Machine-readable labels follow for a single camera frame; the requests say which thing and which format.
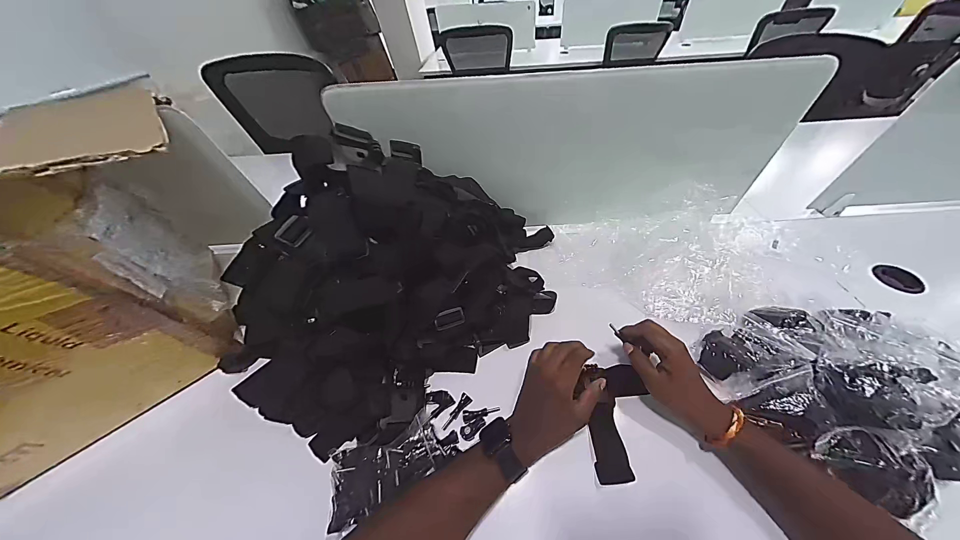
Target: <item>pile of black straps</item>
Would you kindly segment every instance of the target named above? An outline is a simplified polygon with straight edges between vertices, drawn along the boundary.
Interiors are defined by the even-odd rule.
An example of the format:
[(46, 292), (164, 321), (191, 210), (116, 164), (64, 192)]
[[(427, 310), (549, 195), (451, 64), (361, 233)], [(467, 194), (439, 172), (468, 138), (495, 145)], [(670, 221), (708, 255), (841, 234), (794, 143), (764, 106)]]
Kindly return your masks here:
[[(270, 358), (234, 393), (312, 437), (326, 461), (351, 439), (401, 435), (431, 374), (473, 373), (479, 356), (529, 341), (530, 315), (551, 312), (557, 295), (510, 265), (553, 233), (528, 236), (474, 179), (424, 168), (414, 144), (392, 140), (385, 158), (370, 134), (340, 124), (330, 139), (293, 142), (300, 179), (224, 272), (243, 288), (233, 312), (245, 344), (220, 367)], [(346, 168), (331, 166), (335, 152)]]

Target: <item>office chair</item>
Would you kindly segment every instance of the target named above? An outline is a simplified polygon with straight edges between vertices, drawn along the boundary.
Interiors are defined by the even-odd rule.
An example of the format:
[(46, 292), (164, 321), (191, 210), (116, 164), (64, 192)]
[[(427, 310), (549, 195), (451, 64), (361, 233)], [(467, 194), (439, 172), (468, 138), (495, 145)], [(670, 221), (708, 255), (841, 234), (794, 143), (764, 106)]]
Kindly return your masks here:
[(813, 0), (785, 0), (783, 2), (783, 7), (780, 8), (782, 12), (787, 10), (799, 10), (802, 8), (809, 8), (810, 2)]
[(839, 60), (836, 73), (807, 110), (802, 122), (862, 117), (863, 90), (869, 74), (886, 53), (883, 41), (846, 34), (796, 34), (760, 43), (748, 59), (831, 55)]
[(607, 32), (603, 66), (623, 67), (653, 63), (671, 32), (673, 23), (669, 22), (638, 22), (614, 26)]
[(957, 60), (958, 38), (960, 1), (927, 5), (890, 46), (885, 62), (872, 74), (865, 102), (887, 114), (905, 109), (917, 90)]
[(440, 32), (440, 46), (454, 77), (510, 71), (514, 31), (496, 24), (462, 26)]
[(312, 58), (263, 53), (205, 64), (201, 77), (264, 154), (291, 153), (297, 135), (328, 135), (321, 90), (337, 83)]
[(754, 34), (750, 36), (747, 52), (753, 51), (760, 43), (777, 37), (818, 34), (835, 13), (835, 8), (803, 8), (767, 13), (757, 22)]

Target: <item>wall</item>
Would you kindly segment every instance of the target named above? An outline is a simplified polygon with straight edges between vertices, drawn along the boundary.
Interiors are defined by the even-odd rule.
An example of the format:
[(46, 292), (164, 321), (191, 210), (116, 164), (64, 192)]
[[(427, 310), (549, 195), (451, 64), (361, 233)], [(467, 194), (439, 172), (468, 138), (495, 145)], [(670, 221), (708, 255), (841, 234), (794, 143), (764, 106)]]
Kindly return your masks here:
[(287, 0), (87, 0), (111, 39), (228, 155), (260, 151), (207, 90), (200, 66), (253, 52), (316, 56)]
[(82, 2), (2, 0), (0, 25), (0, 111), (138, 71)]
[(419, 79), (433, 52), (430, 22), (423, 0), (372, 0), (380, 32), (398, 79)]

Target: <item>orange thread bracelet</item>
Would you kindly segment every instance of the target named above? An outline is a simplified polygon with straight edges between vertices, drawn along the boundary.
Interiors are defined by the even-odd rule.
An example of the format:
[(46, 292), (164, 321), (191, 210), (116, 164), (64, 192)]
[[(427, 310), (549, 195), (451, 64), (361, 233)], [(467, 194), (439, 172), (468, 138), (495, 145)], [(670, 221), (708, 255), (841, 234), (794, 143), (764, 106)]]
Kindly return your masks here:
[(733, 438), (740, 433), (740, 430), (743, 430), (743, 425), (746, 423), (747, 417), (743, 414), (743, 410), (741, 410), (740, 407), (732, 405), (732, 409), (733, 420), (731, 421), (730, 427), (727, 428), (727, 432), (715, 439), (705, 438), (707, 444), (710, 446), (714, 448), (727, 448), (730, 446)]

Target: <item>plastic bag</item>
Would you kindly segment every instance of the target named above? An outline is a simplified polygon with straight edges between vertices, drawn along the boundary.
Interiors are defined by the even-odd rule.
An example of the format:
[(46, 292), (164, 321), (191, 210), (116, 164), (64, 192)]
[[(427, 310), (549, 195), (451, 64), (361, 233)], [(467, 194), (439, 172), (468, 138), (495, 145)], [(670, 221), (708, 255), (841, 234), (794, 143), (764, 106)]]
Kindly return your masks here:
[(333, 509), (327, 539), (349, 534), (382, 504), (419, 480), (442, 469), (460, 453), (455, 444), (444, 446), (421, 411), (392, 444), (366, 445), (332, 455)]
[(838, 428), (824, 434), (811, 457), (864, 499), (906, 519), (933, 503), (936, 489), (930, 466), (912, 449), (881, 431)]
[[(58, 180), (49, 180), (50, 192), (64, 190)], [(6, 231), (5, 264), (25, 271), (35, 266), (56, 269), (56, 279), (98, 290), (119, 289), (205, 329), (224, 320), (228, 294), (207, 246), (177, 233), (144, 200), (121, 187), (73, 184), (76, 199), (56, 199), (66, 207), (56, 220), (43, 228)]]
[(960, 413), (960, 361), (925, 330), (884, 313), (823, 311), (815, 383), (850, 425), (930, 430)]
[(729, 199), (696, 184), (654, 215), (556, 227), (526, 262), (549, 268), (551, 283), (609, 288), (649, 317), (704, 329), (731, 328), (756, 306), (859, 306), (836, 276), (790, 260), (798, 241), (780, 224), (716, 215)]
[(816, 355), (803, 341), (810, 341), (815, 332), (805, 311), (754, 309), (736, 329), (707, 333), (698, 363), (722, 383), (728, 400), (740, 400), (769, 385), (812, 373)]

